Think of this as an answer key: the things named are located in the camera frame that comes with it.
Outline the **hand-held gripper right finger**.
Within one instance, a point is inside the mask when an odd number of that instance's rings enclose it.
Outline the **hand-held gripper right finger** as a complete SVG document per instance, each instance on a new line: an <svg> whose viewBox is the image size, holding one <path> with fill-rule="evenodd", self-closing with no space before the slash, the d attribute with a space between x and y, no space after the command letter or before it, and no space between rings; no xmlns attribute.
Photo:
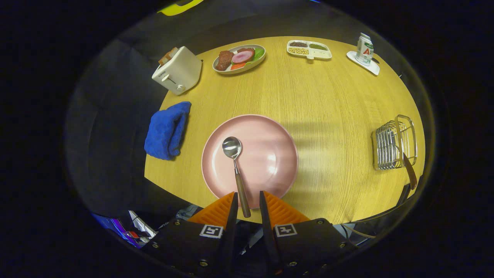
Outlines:
<svg viewBox="0 0 494 278"><path fill-rule="evenodd" d="M357 250L325 218L309 219L267 191L259 208L270 276L321 276Z"/></svg>

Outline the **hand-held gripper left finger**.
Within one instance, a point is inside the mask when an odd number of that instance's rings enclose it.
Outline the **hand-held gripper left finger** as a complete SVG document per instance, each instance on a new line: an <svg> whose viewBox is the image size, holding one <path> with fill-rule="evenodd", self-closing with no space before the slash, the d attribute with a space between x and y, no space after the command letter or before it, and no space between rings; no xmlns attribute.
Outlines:
<svg viewBox="0 0 494 278"><path fill-rule="evenodd" d="M228 276L238 208L230 192L188 220L170 220L141 250L182 276Z"/></svg>

